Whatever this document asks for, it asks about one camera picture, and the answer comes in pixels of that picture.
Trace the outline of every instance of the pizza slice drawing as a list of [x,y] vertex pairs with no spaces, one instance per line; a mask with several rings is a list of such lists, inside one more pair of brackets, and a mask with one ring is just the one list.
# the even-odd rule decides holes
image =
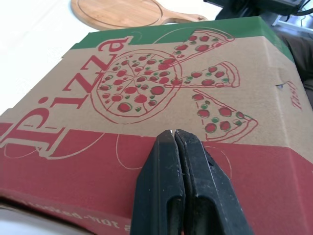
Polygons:
[[240,85],[240,76],[237,68],[227,61],[201,71],[194,71],[179,80],[182,83],[182,88],[234,88]]
[[119,56],[91,92],[98,113],[131,124],[161,112],[181,87],[181,68],[170,54],[149,49]]
[[197,115],[201,119],[208,141],[235,143],[249,134],[258,121],[219,102],[206,93],[194,89]]
[[220,30],[197,29],[187,41],[175,46],[172,54],[181,63],[234,40],[232,36]]

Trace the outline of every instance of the cardboard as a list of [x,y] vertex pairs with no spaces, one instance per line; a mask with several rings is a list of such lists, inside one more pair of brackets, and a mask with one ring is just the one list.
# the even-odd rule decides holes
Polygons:
[[203,141],[256,235],[313,234],[313,113],[261,18],[91,33],[0,123],[1,194],[96,234],[128,234],[165,129]]

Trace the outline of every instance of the wooden pizza peel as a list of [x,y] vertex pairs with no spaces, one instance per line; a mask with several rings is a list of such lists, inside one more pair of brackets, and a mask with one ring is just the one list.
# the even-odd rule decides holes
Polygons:
[[154,0],[71,0],[75,16],[98,30],[207,21],[165,9]]

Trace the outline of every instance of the white surface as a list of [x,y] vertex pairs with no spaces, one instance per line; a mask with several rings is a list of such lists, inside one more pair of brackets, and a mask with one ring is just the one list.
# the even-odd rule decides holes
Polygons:
[[[1,0],[0,115],[20,101],[74,45],[96,30],[72,14],[70,0]],[[221,10],[202,0],[159,0],[169,10],[214,20]],[[12,214],[1,214],[0,234],[55,235]]]
[[[302,11],[309,10],[313,7],[313,1],[309,2],[305,8],[302,8]],[[297,20],[295,23],[289,23],[285,21],[281,21],[280,19],[282,18],[281,15],[278,15],[275,22],[272,24],[272,26],[279,25],[283,28],[295,30],[297,32],[305,32],[305,33],[310,33],[313,34],[313,29],[309,28],[308,26],[311,24],[313,14],[306,15],[306,16],[299,16],[299,20]]]
[[55,222],[4,209],[0,209],[0,232],[2,235],[86,234]]

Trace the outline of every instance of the black device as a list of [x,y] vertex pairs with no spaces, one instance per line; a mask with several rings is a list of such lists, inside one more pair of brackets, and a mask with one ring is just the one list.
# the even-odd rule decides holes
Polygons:
[[130,235],[253,235],[229,178],[201,141],[161,133],[136,184]]
[[305,0],[203,0],[223,7],[216,20],[248,16],[297,14]]

